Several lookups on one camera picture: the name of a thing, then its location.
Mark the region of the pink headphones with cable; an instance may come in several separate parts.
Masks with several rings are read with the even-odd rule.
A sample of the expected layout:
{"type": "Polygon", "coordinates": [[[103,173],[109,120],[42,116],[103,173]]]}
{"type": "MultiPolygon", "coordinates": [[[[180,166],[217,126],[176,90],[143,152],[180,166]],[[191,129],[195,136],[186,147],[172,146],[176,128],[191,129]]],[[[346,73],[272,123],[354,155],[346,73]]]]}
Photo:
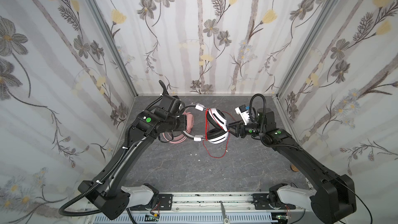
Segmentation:
{"type": "MultiPolygon", "coordinates": [[[[183,113],[186,116],[186,129],[184,130],[186,133],[190,134],[192,128],[194,127],[194,116],[191,112],[184,112],[183,113]]],[[[181,132],[180,135],[175,136],[177,131],[172,131],[169,133],[162,133],[162,138],[159,138],[160,142],[162,143],[170,143],[170,144],[180,144],[183,141],[187,139],[187,137],[184,135],[183,131],[178,130],[178,132],[181,132]]]]}

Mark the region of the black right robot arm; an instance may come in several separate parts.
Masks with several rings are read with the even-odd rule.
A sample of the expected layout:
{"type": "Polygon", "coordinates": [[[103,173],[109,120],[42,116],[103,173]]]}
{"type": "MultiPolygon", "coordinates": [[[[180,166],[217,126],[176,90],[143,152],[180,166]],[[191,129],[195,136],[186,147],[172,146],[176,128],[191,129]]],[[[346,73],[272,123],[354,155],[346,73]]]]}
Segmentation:
{"type": "Polygon", "coordinates": [[[240,121],[228,124],[237,138],[251,136],[264,146],[273,149],[296,166],[312,185],[311,190],[280,183],[268,190],[267,201],[271,207],[295,205],[312,211],[324,224],[334,224],[357,211],[361,198],[356,194],[354,181],[346,174],[330,170],[305,151],[286,130],[278,128],[275,114],[266,107],[262,94],[251,97],[248,105],[235,109],[240,121]]]}

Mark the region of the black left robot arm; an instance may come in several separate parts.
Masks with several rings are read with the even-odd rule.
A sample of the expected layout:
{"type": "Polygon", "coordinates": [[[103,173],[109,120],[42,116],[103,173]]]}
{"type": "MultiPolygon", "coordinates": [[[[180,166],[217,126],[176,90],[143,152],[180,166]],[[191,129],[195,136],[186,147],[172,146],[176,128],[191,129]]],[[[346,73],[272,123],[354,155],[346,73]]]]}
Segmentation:
{"type": "Polygon", "coordinates": [[[128,207],[130,193],[122,189],[122,183],[142,153],[165,132],[184,131],[187,117],[185,104],[179,97],[169,95],[163,81],[163,92],[145,110],[139,113],[125,131],[124,143],[106,167],[92,180],[84,180],[78,187],[80,195],[62,205],[62,216],[80,217],[102,213],[110,220],[119,217],[128,207]],[[67,208],[86,198],[97,209],[71,212],[67,208]]]}

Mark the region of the brown tape roll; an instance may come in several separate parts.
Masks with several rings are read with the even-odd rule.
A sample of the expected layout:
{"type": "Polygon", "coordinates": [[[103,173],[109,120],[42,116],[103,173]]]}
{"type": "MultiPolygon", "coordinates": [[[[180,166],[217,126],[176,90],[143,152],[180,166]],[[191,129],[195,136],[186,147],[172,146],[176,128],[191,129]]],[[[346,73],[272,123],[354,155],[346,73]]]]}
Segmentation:
{"type": "Polygon", "coordinates": [[[299,169],[294,164],[291,165],[291,170],[293,172],[299,172],[299,169]]]}

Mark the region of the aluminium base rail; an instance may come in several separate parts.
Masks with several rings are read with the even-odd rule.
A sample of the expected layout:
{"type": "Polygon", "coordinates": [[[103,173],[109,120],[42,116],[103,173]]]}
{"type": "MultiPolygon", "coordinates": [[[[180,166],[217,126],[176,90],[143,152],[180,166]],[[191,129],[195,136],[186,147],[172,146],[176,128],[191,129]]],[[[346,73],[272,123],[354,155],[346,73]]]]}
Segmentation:
{"type": "MultiPolygon", "coordinates": [[[[193,192],[193,193],[162,193],[172,195],[171,209],[156,211],[154,214],[143,207],[132,208],[128,214],[131,224],[136,224],[132,214],[145,213],[159,218],[164,213],[221,213],[228,218],[229,213],[271,213],[272,218],[277,220],[277,224],[319,224],[321,221],[316,215],[303,207],[295,205],[285,205],[280,209],[256,209],[253,196],[266,196],[267,192],[193,192]]],[[[81,220],[82,224],[93,224],[95,216],[85,217],[81,220]]]]}

